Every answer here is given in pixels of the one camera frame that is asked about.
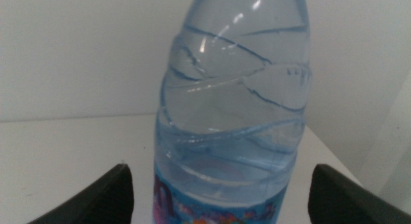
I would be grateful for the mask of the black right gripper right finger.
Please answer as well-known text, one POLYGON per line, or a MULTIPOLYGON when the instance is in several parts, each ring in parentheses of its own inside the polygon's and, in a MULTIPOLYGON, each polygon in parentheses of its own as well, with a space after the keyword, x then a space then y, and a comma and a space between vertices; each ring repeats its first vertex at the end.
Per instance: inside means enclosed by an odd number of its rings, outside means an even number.
POLYGON ((308 214, 313 224, 410 224, 410 215, 327 164, 313 170, 308 214))

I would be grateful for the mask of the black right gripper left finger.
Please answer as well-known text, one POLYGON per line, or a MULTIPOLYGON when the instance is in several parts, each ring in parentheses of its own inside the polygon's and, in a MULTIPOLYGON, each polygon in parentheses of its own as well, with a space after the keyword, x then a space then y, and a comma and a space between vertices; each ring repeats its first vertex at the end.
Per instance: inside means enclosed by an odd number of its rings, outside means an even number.
POLYGON ((133 210, 132 174, 127 164, 118 164, 68 201, 30 223, 130 224, 133 210))

